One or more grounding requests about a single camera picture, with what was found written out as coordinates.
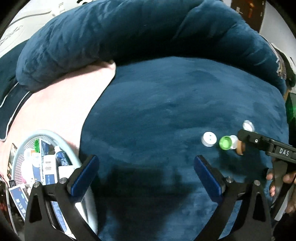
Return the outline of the person's right hand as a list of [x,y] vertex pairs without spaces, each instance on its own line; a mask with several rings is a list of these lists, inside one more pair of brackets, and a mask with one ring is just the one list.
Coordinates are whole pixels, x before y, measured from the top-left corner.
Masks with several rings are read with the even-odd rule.
[[269,193],[273,199],[270,211],[273,219],[279,221],[284,214],[295,213],[295,172],[284,175],[271,169],[266,178],[271,181]]

